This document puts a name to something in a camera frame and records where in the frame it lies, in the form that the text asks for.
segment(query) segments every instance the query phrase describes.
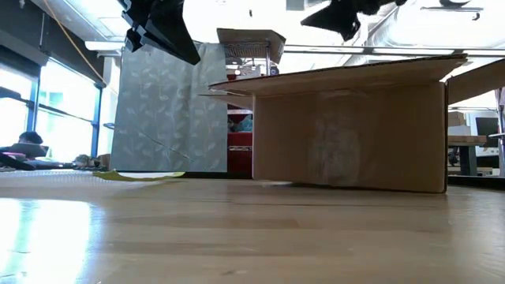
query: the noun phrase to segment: patterned curtain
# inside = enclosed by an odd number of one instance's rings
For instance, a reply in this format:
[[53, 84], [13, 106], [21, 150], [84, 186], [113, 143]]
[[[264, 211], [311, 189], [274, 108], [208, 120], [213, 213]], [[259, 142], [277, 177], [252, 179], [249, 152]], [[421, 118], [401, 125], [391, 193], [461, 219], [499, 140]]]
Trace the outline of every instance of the patterned curtain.
[[123, 52], [113, 168], [226, 171], [226, 104], [198, 96], [226, 80], [224, 50], [196, 47], [196, 66], [151, 47]]

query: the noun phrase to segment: cardboard flap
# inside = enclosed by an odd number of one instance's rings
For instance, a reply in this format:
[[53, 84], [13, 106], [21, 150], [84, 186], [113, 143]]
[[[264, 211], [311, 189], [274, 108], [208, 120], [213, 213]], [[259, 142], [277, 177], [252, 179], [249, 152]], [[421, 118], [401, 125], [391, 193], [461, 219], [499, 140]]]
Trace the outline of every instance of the cardboard flap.
[[442, 80], [465, 62], [466, 54], [456, 54], [236, 80], [213, 84], [209, 88], [262, 96], [419, 84]]
[[505, 59], [447, 79], [449, 104], [505, 87]]
[[240, 107], [246, 110], [253, 110], [252, 96], [243, 95], [202, 95], [211, 99], [217, 99], [232, 106]]
[[281, 62], [286, 38], [272, 30], [241, 30], [232, 28], [217, 29], [219, 43], [225, 45], [226, 55], [237, 58], [266, 58], [266, 50], [248, 43], [267, 43], [270, 60]]

